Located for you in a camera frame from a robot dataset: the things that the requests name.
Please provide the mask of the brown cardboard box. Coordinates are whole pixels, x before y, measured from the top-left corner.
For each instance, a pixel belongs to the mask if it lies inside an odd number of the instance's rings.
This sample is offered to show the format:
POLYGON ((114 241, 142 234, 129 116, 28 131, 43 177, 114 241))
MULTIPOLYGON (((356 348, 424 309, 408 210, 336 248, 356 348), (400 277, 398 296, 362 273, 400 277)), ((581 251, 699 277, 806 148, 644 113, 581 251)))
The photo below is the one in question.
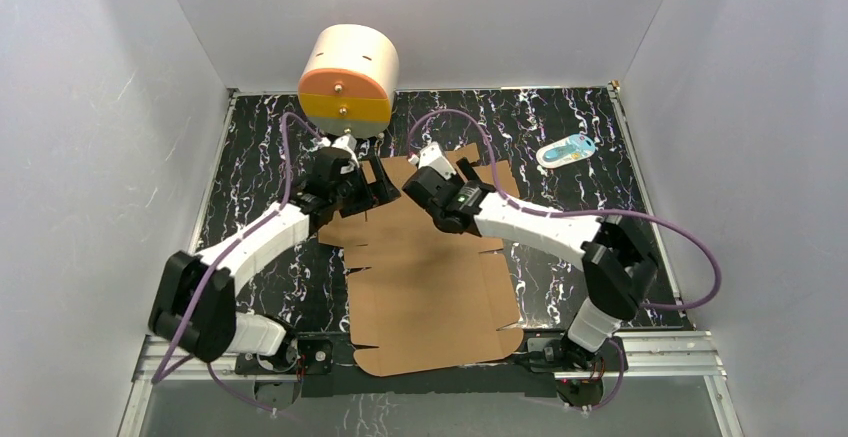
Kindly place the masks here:
POLYGON ((504 243, 439 231, 409 197, 318 233, 343 251, 354 361, 387 377, 500 360, 522 343, 504 243))

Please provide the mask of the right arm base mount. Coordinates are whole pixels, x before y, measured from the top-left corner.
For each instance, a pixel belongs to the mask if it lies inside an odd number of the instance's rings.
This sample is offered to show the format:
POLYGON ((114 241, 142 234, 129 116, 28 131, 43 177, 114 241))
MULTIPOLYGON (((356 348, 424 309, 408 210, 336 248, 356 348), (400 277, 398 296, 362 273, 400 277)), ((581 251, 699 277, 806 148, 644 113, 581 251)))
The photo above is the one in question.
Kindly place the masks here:
POLYGON ((607 338, 597 351, 588 351, 562 337, 536 335, 526 340, 517 362, 535 373, 580 373, 555 377, 555 391, 566 410, 584 415, 601 409, 618 396, 628 370, 624 342, 607 338))

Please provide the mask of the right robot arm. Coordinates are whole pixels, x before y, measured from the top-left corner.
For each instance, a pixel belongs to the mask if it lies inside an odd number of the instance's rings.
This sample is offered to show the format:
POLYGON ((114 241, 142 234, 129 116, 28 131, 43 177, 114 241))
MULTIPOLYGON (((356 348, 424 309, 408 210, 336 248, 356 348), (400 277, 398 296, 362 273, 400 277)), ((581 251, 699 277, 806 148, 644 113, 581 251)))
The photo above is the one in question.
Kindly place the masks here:
POLYGON ((603 345, 632 320, 659 273, 645 233, 628 216, 556 217, 529 202, 510 202, 466 159, 451 164, 437 148, 414 154, 404 193, 450 234, 523 244, 551 254, 584 275, 587 296, 557 346, 534 352, 536 367, 590 370, 603 345))

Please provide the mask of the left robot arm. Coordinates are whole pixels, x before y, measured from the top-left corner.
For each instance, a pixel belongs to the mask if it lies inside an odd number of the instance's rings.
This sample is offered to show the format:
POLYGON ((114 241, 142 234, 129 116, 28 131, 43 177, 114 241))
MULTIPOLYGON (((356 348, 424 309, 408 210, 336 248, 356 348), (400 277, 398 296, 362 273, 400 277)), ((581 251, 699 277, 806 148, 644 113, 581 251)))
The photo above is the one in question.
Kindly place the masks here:
POLYGON ((252 354, 275 373, 299 359, 298 336, 284 320, 237 309, 236 298, 279 255, 307 241, 335 216, 349 217, 398 199, 381 159, 358 160, 338 146, 316 151, 313 166, 254 222, 196 254, 165 262, 149 331, 210 364, 228 353, 252 354))

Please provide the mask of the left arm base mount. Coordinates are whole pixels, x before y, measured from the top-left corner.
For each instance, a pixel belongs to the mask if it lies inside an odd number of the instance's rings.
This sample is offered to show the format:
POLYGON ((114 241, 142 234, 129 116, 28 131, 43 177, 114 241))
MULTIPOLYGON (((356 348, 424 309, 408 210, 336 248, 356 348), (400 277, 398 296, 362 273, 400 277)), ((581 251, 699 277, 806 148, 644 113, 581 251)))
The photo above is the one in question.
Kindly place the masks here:
POLYGON ((285 408, 301 396, 308 377, 331 373, 333 350, 329 339, 305 337, 282 347, 281 355, 239 355, 235 374, 253 380, 253 396, 258 402, 285 408))

